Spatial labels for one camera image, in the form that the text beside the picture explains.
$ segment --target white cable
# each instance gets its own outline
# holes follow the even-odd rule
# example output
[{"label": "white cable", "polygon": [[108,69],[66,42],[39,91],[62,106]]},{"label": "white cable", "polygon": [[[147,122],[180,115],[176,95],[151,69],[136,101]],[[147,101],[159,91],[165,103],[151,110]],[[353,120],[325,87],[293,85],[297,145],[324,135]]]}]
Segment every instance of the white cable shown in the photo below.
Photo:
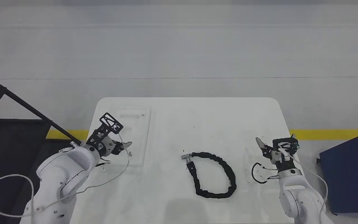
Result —
[{"label": "white cable", "polygon": [[15,215],[15,214],[6,214],[6,213],[2,213],[0,212],[0,215],[2,216],[6,216],[6,217],[11,217],[11,218],[21,218],[21,217],[25,217],[25,216],[32,216],[34,214],[34,184],[32,183],[32,181],[30,180],[30,178],[28,178],[27,176],[21,175],[21,174],[10,174],[10,175],[6,175],[0,178],[0,180],[5,179],[5,178],[9,178],[9,177],[13,177],[13,176],[19,176],[22,178],[25,178],[26,180],[28,180],[30,182],[31,185],[31,213],[29,214],[23,214],[23,215]]},{"label": "white cable", "polygon": [[73,196],[75,196],[75,195],[77,195],[77,194],[82,194],[82,193],[84,193],[86,190],[88,190],[89,188],[97,188],[97,187],[99,187],[99,186],[103,186],[103,185],[108,184],[109,182],[111,182],[111,181],[117,179],[120,175],[122,175],[122,174],[124,173],[124,171],[128,168],[128,165],[129,165],[129,152],[128,152],[127,147],[125,146],[125,144],[124,144],[124,142],[123,142],[123,140],[122,140],[121,135],[120,135],[119,133],[118,133],[118,135],[119,135],[119,138],[120,138],[121,141],[122,141],[124,150],[126,151],[127,157],[128,157],[127,165],[125,166],[124,170],[123,170],[120,174],[118,174],[118,175],[115,176],[114,178],[112,178],[112,179],[110,179],[110,180],[104,182],[103,184],[88,186],[88,187],[86,187],[86,188],[85,188],[83,191],[81,191],[81,192],[77,192],[77,193],[75,193],[75,194],[72,194],[72,195],[69,195],[69,196],[60,198],[59,200],[57,200],[57,201],[55,201],[55,202],[52,202],[51,204],[49,204],[49,205],[43,207],[42,210],[40,210],[39,212],[34,212],[34,185],[33,185],[32,181],[31,181],[27,176],[23,176],[23,175],[20,175],[20,174],[11,174],[11,175],[7,175],[7,176],[3,176],[3,177],[0,178],[0,180],[1,180],[1,179],[4,179],[4,178],[7,178],[7,177],[9,177],[9,176],[21,176],[21,177],[23,177],[23,178],[26,178],[26,179],[30,182],[30,184],[31,184],[31,189],[32,189],[32,194],[31,194],[31,204],[32,204],[32,206],[31,206],[31,213],[29,213],[29,214],[23,214],[23,215],[17,216],[17,215],[5,214],[5,213],[0,212],[0,215],[7,216],[7,217],[12,217],[12,218],[21,218],[21,217],[26,217],[26,216],[32,216],[33,214],[43,212],[43,211],[44,211],[45,209],[47,209],[48,207],[50,207],[50,206],[52,206],[52,205],[54,205],[54,204],[60,202],[61,200],[64,200],[64,199],[66,199],[66,198],[73,197]]},{"label": "white cable", "polygon": [[327,201],[327,198],[328,198],[328,185],[327,185],[326,181],[322,177],[320,177],[318,174],[316,174],[315,172],[313,172],[309,168],[307,168],[304,165],[302,165],[299,161],[297,161],[295,158],[293,158],[293,156],[291,156],[289,153],[288,153],[288,156],[291,157],[294,161],[296,161],[298,164],[300,164],[303,168],[305,168],[306,170],[310,171],[313,175],[315,175],[316,177],[320,178],[320,180],[324,182],[324,185],[326,186],[326,194],[325,194],[325,196],[323,198],[323,204],[321,206],[321,210],[319,211],[319,223],[322,224],[321,213],[323,211],[323,207],[326,204],[326,201]]}]

